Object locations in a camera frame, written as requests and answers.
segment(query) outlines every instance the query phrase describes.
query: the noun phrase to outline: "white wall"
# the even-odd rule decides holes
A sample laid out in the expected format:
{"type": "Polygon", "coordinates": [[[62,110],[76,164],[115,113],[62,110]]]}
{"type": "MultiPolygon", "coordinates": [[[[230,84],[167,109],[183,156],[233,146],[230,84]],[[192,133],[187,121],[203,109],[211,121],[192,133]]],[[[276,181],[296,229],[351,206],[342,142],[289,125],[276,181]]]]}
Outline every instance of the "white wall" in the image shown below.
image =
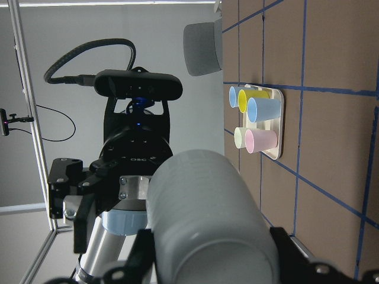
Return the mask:
{"type": "MultiPolygon", "coordinates": [[[[185,67],[182,33],[187,24],[214,21],[212,5],[138,5],[111,7],[22,8],[25,43],[31,78],[38,104],[67,113],[77,125],[77,134],[62,143],[44,142],[48,167],[56,157],[75,157],[86,165],[95,160],[102,147],[102,121],[106,99],[92,88],[48,85],[45,71],[60,56],[87,41],[123,37],[137,48],[135,66],[151,72],[170,73],[184,87],[182,97],[169,104],[171,147],[174,153],[209,149],[224,153],[222,72],[191,77],[185,67]]],[[[25,103],[12,48],[9,11],[0,9],[0,107],[8,113],[25,115],[25,103]]],[[[96,73],[124,69],[129,51],[103,47],[88,51],[64,66],[57,75],[96,73]]],[[[42,136],[65,138],[70,122],[53,112],[38,109],[42,136]]],[[[28,125],[13,124],[12,127],[28,125]]],[[[28,134],[11,132],[0,137],[0,206],[42,202],[34,150],[28,134]]]]}

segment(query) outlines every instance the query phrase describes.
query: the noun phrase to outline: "gray chair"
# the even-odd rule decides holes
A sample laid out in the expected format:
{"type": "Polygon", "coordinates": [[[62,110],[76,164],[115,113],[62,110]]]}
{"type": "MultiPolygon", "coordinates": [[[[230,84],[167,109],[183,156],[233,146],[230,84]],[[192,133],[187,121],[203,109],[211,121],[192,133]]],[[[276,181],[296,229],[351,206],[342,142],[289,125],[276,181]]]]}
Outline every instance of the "gray chair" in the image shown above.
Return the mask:
{"type": "Polygon", "coordinates": [[[222,69],[221,18],[216,22],[187,25],[183,32],[184,60],[191,76],[222,69]]]}

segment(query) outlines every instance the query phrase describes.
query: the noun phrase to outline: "white tray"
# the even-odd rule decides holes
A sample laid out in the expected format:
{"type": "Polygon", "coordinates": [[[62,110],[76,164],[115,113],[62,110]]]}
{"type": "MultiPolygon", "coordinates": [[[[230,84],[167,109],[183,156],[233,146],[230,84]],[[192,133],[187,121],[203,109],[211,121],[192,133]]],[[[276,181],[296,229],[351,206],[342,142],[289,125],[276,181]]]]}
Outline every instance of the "white tray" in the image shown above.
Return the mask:
{"type": "Polygon", "coordinates": [[[255,88],[260,91],[268,92],[270,99],[277,99],[280,101],[280,117],[274,118],[273,120],[266,120],[262,122],[250,122],[248,119],[247,112],[243,113],[243,127],[248,127],[252,129],[260,129],[260,130],[273,130],[278,136],[278,144],[275,148],[262,151],[267,156],[269,156],[273,160],[277,160],[282,155],[282,138],[283,138],[283,116],[284,116],[284,96],[281,91],[278,89],[271,89],[261,86],[255,85],[245,85],[246,88],[255,88]]]}

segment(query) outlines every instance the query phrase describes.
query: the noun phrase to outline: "blue cup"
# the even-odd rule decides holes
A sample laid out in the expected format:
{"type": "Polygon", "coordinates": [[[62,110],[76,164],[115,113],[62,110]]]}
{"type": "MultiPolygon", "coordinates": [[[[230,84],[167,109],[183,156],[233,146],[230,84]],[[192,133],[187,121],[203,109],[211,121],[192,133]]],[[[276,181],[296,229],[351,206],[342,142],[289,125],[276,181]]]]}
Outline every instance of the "blue cup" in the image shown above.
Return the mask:
{"type": "Polygon", "coordinates": [[[280,117],[281,103],[277,99],[250,98],[248,118],[250,122],[272,120],[280,117]]]}
{"type": "Polygon", "coordinates": [[[229,89],[229,104],[232,108],[238,107],[238,93],[240,90],[257,90],[257,88],[251,87],[230,87],[229,89]]]}

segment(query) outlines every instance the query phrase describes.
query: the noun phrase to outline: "plastic cup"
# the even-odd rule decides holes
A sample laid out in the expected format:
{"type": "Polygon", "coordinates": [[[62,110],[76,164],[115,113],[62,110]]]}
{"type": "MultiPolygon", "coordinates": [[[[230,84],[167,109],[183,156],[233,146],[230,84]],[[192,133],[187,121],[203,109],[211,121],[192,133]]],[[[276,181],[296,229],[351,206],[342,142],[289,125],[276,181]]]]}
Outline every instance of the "plastic cup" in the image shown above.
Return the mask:
{"type": "Polygon", "coordinates": [[[245,145],[250,154],[275,148],[277,144],[275,131],[248,129],[245,133],[245,145]]]}
{"type": "Polygon", "coordinates": [[[235,129],[235,145],[238,149],[245,148],[245,133],[250,128],[236,127],[235,129]]]}
{"type": "Polygon", "coordinates": [[[229,104],[232,108],[237,108],[238,107],[238,93],[241,90],[256,90],[256,88],[251,87],[251,88],[246,88],[246,87],[230,87],[229,89],[229,104]]]}
{"type": "Polygon", "coordinates": [[[268,99],[269,95],[266,91],[259,90],[246,90],[242,89],[238,93],[238,107],[239,111],[244,113],[246,112],[248,101],[250,98],[265,98],[268,99]]]}
{"type": "Polygon", "coordinates": [[[248,118],[250,122],[260,122],[280,117],[280,101],[277,99],[250,98],[248,118]]]}

